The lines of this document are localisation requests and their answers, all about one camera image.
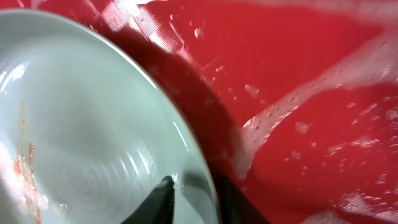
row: plate rim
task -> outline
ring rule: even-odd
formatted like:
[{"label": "plate rim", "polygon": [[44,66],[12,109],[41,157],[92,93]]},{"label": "plate rim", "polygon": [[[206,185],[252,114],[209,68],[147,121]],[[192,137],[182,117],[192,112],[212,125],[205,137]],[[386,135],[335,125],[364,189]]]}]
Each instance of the plate rim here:
[{"label": "plate rim", "polygon": [[206,175],[206,180],[208,182],[209,188],[210,188],[210,193],[211,193],[211,201],[214,203],[215,209],[216,209],[216,216],[217,216],[217,221],[219,224],[222,223],[221,219],[221,213],[220,213],[220,204],[218,201],[218,195],[216,191],[216,187],[213,181],[213,176],[209,170],[207,161],[202,153],[202,147],[200,145],[200,142],[198,138],[195,135],[195,132],[193,128],[191,127],[190,123],[188,122],[188,119],[185,117],[185,115],[182,113],[181,109],[178,107],[178,105],[174,102],[174,100],[170,97],[170,95],[164,90],[163,86],[158,84],[156,80],[154,80],[133,58],[131,58],[123,49],[118,47],[116,44],[114,44],[112,41],[110,41],[108,38],[105,36],[89,29],[88,27],[84,26],[83,24],[80,24],[76,21],[73,21],[72,19],[69,19],[63,15],[56,14],[53,12],[48,12],[48,11],[42,11],[42,10],[37,10],[37,9],[20,9],[20,8],[5,8],[3,10],[0,10],[0,17],[3,16],[8,16],[8,15],[13,15],[13,14],[25,14],[25,15],[30,15],[30,16],[39,16],[39,17],[44,17],[46,19],[51,19],[55,21],[59,21],[64,24],[68,24],[77,30],[80,30],[82,32],[85,32],[86,34],[89,34],[92,38],[96,38],[102,43],[106,44],[110,49],[115,51],[118,55],[122,56],[122,58],[127,61],[130,65],[132,65],[140,75],[142,75],[149,84],[152,85],[156,90],[159,90],[161,94],[164,96],[165,100],[167,103],[171,105],[172,110],[174,110],[175,114],[181,121],[181,124],[184,125],[184,128],[187,130],[187,133],[183,134],[182,136],[188,136],[191,139],[193,139],[193,144],[197,147],[198,150],[194,150],[197,158],[200,160],[202,164],[204,164],[204,169],[202,170],[205,172],[204,174]]}]

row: foam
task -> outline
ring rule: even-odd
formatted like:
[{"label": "foam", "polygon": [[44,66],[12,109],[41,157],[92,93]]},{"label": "foam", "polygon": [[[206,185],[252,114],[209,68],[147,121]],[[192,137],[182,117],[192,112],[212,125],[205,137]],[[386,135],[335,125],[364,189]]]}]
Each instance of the foam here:
[{"label": "foam", "polygon": [[[359,14],[370,13],[367,7],[363,7]],[[366,42],[318,78],[298,86],[247,121],[239,130],[241,143],[237,144],[234,140],[234,154],[230,160],[236,177],[245,178],[255,153],[267,142],[271,132],[312,96],[334,88],[352,89],[380,82],[397,83],[398,40],[395,37],[398,37],[398,33],[392,29]]]},{"label": "foam", "polygon": [[342,220],[333,210],[324,210],[308,217],[300,224],[349,224]]}]

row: soap suds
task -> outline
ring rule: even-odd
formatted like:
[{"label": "soap suds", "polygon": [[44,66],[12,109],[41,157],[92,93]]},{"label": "soap suds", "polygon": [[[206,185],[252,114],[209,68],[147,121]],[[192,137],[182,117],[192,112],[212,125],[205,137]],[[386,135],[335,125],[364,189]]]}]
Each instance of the soap suds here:
[{"label": "soap suds", "polygon": [[396,83],[397,36],[386,32],[370,40],[318,78],[298,86],[247,121],[240,130],[242,143],[235,145],[231,158],[236,177],[243,179],[246,176],[255,153],[267,142],[271,132],[312,96],[336,87],[352,89],[380,82]]}]

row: water droplet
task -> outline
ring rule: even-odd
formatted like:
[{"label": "water droplet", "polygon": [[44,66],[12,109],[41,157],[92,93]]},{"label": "water droplet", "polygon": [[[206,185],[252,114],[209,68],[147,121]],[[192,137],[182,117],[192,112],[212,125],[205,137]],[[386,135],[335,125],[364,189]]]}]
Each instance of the water droplet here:
[{"label": "water droplet", "polygon": [[387,174],[380,175],[379,181],[376,184],[385,184],[387,182]]},{"label": "water droplet", "polygon": [[356,105],[356,103],[350,103],[349,105],[347,105],[347,109],[351,109],[352,107],[354,107]]},{"label": "water droplet", "polygon": [[304,122],[296,122],[295,130],[301,134],[307,134],[310,127]]},{"label": "water droplet", "polygon": [[249,94],[249,95],[251,95],[253,98],[257,98],[257,96],[259,95],[259,93],[260,93],[260,90],[257,88],[257,87],[255,87],[255,86],[252,86],[252,85],[249,85],[249,84],[246,84],[245,86],[244,86],[244,89],[247,91],[247,93]]},{"label": "water droplet", "polygon": [[300,159],[301,158],[301,152],[292,151],[292,158],[293,159]]},{"label": "water droplet", "polygon": [[53,210],[56,215],[63,218],[65,218],[69,214],[69,208],[64,203],[54,203]]},{"label": "water droplet", "polygon": [[203,30],[201,28],[196,28],[194,34],[196,38],[203,37]]},{"label": "water droplet", "polygon": [[222,70],[224,70],[224,66],[220,66],[220,67],[216,68],[216,72],[220,72]]}]

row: white plate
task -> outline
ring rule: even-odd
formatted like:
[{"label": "white plate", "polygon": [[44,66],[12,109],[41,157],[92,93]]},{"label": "white plate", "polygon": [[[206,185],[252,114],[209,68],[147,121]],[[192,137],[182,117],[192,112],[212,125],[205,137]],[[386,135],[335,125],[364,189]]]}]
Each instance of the white plate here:
[{"label": "white plate", "polygon": [[[18,139],[28,176],[34,147],[37,201],[32,182],[15,179]],[[120,224],[165,175],[174,223],[219,223],[211,175],[174,105],[124,52],[68,19],[0,12],[0,141],[1,223],[36,223],[21,215],[27,195],[42,224]]]}]

